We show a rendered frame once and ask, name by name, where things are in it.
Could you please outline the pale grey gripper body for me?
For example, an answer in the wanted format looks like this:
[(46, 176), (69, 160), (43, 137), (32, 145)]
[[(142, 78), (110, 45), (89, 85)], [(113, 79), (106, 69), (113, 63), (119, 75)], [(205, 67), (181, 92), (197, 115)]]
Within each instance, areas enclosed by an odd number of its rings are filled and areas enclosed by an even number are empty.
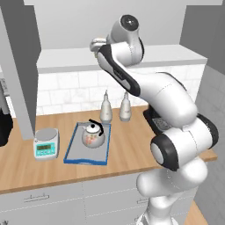
[(90, 51), (96, 54), (98, 50), (105, 44), (106, 38), (95, 38), (90, 43)]

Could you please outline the grey cabinet door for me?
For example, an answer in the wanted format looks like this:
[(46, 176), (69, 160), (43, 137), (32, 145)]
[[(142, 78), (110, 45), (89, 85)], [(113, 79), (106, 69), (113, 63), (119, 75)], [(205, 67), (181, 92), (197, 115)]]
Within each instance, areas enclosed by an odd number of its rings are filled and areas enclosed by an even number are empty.
[(225, 75), (225, 0), (221, 5), (188, 5), (179, 44)]
[(40, 52), (34, 6), (0, 0), (0, 67), (24, 140), (35, 134)]

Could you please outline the blue rimmed grey tray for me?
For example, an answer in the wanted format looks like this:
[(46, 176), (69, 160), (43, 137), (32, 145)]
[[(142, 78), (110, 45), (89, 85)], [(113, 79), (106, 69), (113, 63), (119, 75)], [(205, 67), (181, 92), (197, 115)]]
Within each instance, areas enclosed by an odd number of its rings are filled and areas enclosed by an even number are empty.
[(109, 143), (111, 137), (111, 125), (104, 124), (104, 143), (95, 149), (86, 147), (82, 142), (83, 127), (88, 126), (89, 122), (77, 122), (67, 148), (64, 163), (107, 165), (109, 153)]

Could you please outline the white bottle with pointed cap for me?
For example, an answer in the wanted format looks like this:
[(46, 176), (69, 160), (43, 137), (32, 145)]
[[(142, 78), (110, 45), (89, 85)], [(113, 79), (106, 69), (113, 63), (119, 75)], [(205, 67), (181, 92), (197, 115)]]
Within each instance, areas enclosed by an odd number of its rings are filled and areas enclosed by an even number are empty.
[(104, 94), (104, 100), (101, 105), (100, 119), (103, 123), (110, 123), (113, 119), (113, 111), (107, 93)]
[(130, 118), (131, 118), (131, 105), (130, 100), (128, 99), (128, 93), (125, 92), (124, 98), (120, 105), (120, 120), (130, 121)]

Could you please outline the black coffee machine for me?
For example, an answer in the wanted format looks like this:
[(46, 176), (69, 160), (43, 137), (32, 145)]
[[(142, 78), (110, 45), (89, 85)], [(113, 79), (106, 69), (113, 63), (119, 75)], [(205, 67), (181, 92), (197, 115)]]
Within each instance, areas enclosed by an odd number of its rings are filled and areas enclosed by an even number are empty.
[(149, 126), (155, 135), (160, 135), (162, 132), (171, 128), (171, 125), (168, 124), (151, 105), (149, 105), (148, 109), (143, 112), (143, 116), (149, 123)]

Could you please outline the white kitchen scale teal panel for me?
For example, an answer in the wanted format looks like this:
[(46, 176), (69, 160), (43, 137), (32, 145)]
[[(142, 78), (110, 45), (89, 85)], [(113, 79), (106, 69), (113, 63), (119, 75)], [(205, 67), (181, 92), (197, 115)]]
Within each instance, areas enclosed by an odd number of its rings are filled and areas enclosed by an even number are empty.
[(58, 157), (60, 134), (57, 128), (43, 128), (35, 133), (33, 154), (37, 161), (52, 160)]

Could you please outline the black rounded appliance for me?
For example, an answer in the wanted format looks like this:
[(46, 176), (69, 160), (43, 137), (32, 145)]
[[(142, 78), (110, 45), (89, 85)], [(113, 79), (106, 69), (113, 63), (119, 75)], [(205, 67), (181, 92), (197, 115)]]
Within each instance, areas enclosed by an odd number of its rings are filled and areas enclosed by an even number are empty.
[(10, 114), (4, 114), (0, 109), (0, 147), (7, 144), (11, 130), (13, 129), (13, 120)]

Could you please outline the white drawer front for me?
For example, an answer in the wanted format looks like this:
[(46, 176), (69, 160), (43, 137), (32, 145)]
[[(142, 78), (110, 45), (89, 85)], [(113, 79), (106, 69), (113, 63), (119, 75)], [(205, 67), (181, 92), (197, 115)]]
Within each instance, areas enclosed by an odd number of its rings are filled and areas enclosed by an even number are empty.
[(112, 212), (139, 206), (142, 197), (136, 188), (138, 173), (83, 182), (85, 211), (87, 215)]
[[(28, 198), (30, 195), (39, 196), (43, 193), (50, 195), (50, 198), (47, 200), (40, 200), (28, 203), (24, 202), (24, 199)], [(63, 200), (78, 199), (82, 196), (83, 188), (81, 183), (57, 185), (23, 192), (0, 194), (0, 212), (10, 211), (13, 209), (19, 209), (24, 207), (45, 205), (53, 202), (61, 202)]]
[(0, 225), (85, 225), (82, 200), (24, 207), (0, 213)]
[(146, 208), (146, 204), (140, 204), (112, 212), (87, 215), (85, 225), (135, 225)]

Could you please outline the grey wall cabinet body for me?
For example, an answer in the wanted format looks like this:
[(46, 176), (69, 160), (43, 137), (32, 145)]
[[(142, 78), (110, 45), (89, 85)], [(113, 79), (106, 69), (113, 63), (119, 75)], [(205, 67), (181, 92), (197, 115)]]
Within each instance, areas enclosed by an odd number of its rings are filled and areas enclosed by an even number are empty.
[(139, 20), (143, 67), (204, 64), (207, 58), (179, 44), (186, 0), (24, 0), (38, 23), (40, 73), (98, 70), (89, 45), (105, 37), (123, 14)]

